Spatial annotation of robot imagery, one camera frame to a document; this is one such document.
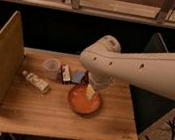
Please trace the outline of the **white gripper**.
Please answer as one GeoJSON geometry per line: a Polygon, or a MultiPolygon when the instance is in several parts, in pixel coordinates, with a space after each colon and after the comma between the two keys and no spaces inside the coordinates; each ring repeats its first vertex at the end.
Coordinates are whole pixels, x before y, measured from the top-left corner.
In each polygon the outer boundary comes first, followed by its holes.
{"type": "Polygon", "coordinates": [[[89,73],[88,76],[89,76],[88,81],[90,83],[87,85],[86,90],[86,96],[88,99],[92,99],[96,91],[98,92],[101,91],[102,89],[105,89],[106,87],[111,85],[113,81],[113,78],[110,76],[104,77],[93,73],[89,73]]]}

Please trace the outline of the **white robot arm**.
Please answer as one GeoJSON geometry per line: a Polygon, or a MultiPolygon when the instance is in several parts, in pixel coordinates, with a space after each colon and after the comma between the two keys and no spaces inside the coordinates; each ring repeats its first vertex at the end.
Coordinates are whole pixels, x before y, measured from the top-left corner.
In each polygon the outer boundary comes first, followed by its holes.
{"type": "Polygon", "coordinates": [[[175,101],[175,52],[124,54],[117,39],[105,35],[84,49],[79,59],[89,72],[88,99],[115,78],[175,101]]]}

